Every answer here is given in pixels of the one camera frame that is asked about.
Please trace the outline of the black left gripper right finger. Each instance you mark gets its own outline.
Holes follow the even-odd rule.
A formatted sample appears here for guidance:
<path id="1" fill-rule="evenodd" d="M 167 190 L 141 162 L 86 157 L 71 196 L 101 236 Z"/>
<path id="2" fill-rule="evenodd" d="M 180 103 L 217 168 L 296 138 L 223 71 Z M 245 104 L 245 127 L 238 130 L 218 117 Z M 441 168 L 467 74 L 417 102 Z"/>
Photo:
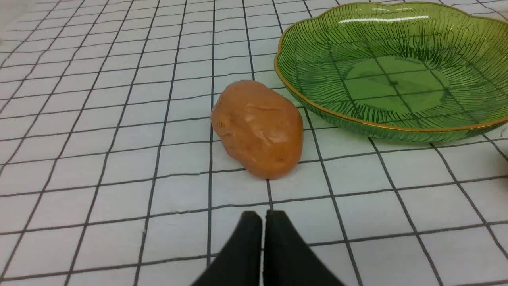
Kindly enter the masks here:
<path id="1" fill-rule="evenodd" d="M 266 213 L 265 286 L 343 286 L 299 235 L 281 210 Z"/>

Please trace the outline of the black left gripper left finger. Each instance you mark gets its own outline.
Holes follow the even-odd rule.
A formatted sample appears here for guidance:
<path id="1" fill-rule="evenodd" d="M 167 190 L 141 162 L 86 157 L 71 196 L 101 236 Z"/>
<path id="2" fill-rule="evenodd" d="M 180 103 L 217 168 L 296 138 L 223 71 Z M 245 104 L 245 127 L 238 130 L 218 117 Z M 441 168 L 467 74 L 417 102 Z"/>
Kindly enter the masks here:
<path id="1" fill-rule="evenodd" d="M 245 211 L 229 240 L 194 286 L 258 286 L 261 268 L 262 219 Z"/>

